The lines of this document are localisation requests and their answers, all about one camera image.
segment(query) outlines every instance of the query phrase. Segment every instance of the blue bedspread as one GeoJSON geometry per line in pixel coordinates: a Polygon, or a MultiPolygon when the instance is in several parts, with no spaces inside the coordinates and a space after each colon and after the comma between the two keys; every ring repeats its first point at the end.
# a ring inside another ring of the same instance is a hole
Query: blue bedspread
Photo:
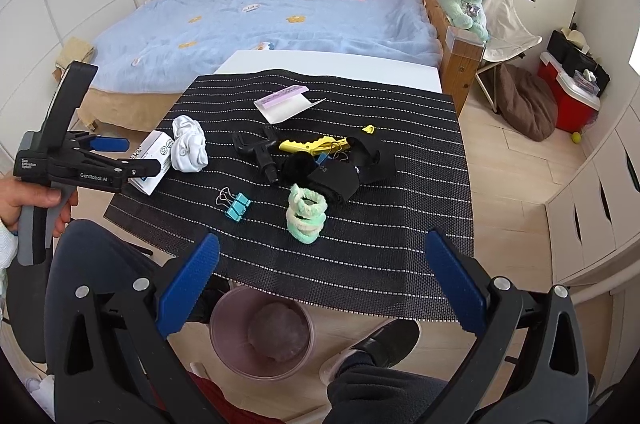
{"type": "Polygon", "coordinates": [[[92,87],[130,94],[182,93],[235,51],[260,44],[440,62],[420,0],[157,0],[94,44],[99,70],[92,87]]]}

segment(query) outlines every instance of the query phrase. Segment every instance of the red cooler box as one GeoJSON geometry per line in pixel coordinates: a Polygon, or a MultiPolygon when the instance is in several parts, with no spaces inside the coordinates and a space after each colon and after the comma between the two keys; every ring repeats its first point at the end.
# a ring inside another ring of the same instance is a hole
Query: red cooler box
{"type": "Polygon", "coordinates": [[[581,131],[600,110],[600,99],[575,84],[549,52],[540,55],[538,75],[551,87],[558,103],[556,128],[569,133],[581,131]]]}

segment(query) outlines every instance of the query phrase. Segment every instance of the brown bean bag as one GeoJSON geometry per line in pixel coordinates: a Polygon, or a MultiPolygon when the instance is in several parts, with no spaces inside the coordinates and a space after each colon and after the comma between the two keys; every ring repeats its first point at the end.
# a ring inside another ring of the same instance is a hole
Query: brown bean bag
{"type": "Polygon", "coordinates": [[[494,78],[495,102],[509,124],[538,142],[554,132],[558,104],[542,78],[513,65],[501,65],[494,78]]]}

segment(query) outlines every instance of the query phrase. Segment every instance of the white tabletop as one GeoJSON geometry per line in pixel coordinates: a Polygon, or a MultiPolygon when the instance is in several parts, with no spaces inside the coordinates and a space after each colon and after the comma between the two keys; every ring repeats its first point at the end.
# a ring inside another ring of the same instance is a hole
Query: white tabletop
{"type": "Polygon", "coordinates": [[[282,68],[308,76],[337,76],[357,81],[398,84],[441,93],[438,69],[404,61],[303,50],[239,50],[216,74],[251,74],[282,68]]]}

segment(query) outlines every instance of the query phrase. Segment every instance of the yellow plastic piece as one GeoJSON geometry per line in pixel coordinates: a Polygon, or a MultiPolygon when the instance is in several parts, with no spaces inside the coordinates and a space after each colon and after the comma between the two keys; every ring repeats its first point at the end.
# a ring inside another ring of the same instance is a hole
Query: yellow plastic piece
{"type": "MultiPolygon", "coordinates": [[[[366,133],[373,134],[376,130],[372,125],[368,125],[362,129],[366,133]]],[[[280,144],[280,151],[287,153],[297,153],[299,151],[306,151],[313,156],[320,155],[321,153],[336,153],[349,149],[349,143],[345,138],[337,140],[335,137],[325,136],[321,139],[312,142],[295,142],[286,140],[280,144]]]]}

